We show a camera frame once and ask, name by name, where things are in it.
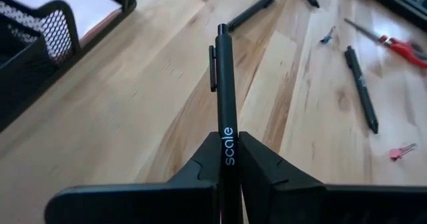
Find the blue binder clip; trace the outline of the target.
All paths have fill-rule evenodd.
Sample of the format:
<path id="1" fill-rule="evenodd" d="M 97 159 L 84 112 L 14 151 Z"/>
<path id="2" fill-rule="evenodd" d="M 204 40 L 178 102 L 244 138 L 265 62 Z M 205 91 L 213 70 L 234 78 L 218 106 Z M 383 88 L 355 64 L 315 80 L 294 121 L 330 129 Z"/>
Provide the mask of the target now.
<path id="1" fill-rule="evenodd" d="M 336 26 L 333 26 L 329 30 L 328 34 L 323 39 L 320 40 L 320 43 L 327 44 L 332 39 L 335 29 L 336 29 Z"/>

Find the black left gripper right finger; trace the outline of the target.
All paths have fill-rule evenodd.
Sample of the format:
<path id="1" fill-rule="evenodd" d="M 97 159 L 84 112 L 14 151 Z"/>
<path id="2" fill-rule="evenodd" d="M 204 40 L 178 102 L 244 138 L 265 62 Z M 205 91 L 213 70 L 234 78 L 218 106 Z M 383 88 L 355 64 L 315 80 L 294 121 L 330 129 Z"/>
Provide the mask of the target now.
<path id="1" fill-rule="evenodd" d="M 427 187 L 325 184 L 241 132 L 250 224 L 427 224 Z"/>

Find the pink binder clip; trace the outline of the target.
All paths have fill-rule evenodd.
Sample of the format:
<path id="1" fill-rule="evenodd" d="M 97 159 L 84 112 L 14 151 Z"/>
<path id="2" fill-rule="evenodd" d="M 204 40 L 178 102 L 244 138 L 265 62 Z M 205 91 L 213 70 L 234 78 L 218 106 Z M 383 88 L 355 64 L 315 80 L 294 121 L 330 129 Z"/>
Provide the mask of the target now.
<path id="1" fill-rule="evenodd" d="M 389 158 L 391 161 L 397 161 L 398 159 L 403 158 L 403 156 L 413 150 L 415 150 L 417 144 L 412 143 L 410 145 L 407 145 L 405 147 L 400 147 L 396 149 L 391 149 L 389 151 Z"/>

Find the red-handled scissors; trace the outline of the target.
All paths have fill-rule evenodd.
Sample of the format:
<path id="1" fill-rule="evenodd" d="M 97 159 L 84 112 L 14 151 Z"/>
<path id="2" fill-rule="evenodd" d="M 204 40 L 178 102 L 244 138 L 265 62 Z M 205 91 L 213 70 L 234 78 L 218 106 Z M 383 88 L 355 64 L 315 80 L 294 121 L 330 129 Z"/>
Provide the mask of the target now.
<path id="1" fill-rule="evenodd" d="M 345 18 L 344 21 L 371 40 L 380 43 L 405 58 L 411 64 L 427 69 L 427 51 L 425 51 L 419 44 L 412 41 L 401 41 L 394 37 L 388 37 L 387 35 L 379 35 L 347 18 Z"/>

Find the pink sticky note pad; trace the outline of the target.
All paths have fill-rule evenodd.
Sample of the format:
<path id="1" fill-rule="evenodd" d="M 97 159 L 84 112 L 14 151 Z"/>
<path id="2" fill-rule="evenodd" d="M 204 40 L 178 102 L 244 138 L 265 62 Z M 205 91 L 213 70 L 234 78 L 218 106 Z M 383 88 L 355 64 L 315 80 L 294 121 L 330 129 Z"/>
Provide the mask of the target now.
<path id="1" fill-rule="evenodd" d="M 78 21 L 77 22 L 77 34 L 79 37 L 80 47 L 85 47 L 97 34 L 100 34 L 108 24 L 110 24 L 119 14 L 121 14 L 121 9 L 112 11 L 109 15 L 106 15 L 104 18 L 97 17 L 96 19 L 92 18 L 88 21 Z"/>

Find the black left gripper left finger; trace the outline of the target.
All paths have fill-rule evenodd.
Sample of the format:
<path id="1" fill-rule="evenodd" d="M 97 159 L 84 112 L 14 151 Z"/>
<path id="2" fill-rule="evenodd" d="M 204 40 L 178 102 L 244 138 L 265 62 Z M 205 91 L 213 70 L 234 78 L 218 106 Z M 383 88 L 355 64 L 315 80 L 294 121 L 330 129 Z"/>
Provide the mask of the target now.
<path id="1" fill-rule="evenodd" d="M 211 132 L 164 183 L 70 187 L 52 197 L 46 224 L 220 224 L 220 135 Z"/>

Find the black mesh desk organizer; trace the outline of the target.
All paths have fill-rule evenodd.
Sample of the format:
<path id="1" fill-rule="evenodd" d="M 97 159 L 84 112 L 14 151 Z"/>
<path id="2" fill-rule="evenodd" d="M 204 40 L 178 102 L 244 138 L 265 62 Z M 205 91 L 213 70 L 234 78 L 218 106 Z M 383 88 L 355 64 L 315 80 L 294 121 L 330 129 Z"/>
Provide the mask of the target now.
<path id="1" fill-rule="evenodd" d="M 66 2 L 53 0 L 31 8 L 0 0 L 0 132 L 137 6 L 136 0 L 114 1 L 122 13 L 81 48 Z"/>

